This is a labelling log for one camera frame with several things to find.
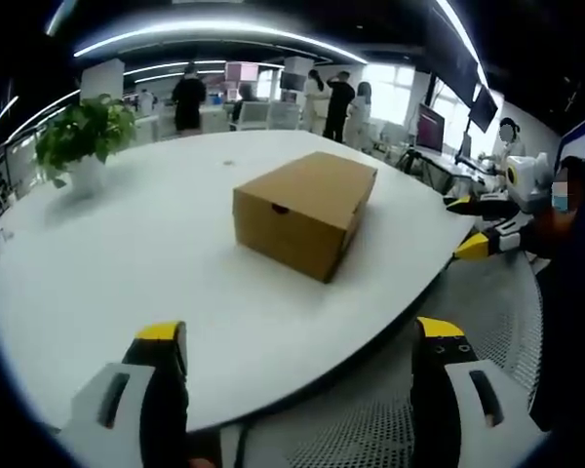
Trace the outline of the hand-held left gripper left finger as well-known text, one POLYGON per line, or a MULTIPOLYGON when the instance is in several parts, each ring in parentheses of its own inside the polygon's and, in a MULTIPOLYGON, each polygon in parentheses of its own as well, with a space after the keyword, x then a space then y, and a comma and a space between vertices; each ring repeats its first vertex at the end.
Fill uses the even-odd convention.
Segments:
POLYGON ((139 331, 71 401, 60 444, 81 467, 185 467, 186 325, 139 331))

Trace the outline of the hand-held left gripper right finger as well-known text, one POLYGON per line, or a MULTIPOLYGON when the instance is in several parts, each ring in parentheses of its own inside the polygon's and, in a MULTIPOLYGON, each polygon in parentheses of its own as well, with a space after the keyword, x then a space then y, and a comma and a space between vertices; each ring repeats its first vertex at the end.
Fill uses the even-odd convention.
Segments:
POLYGON ((418 317, 412 346, 414 467, 517 467, 545 440, 527 390, 481 360, 456 325, 418 317))

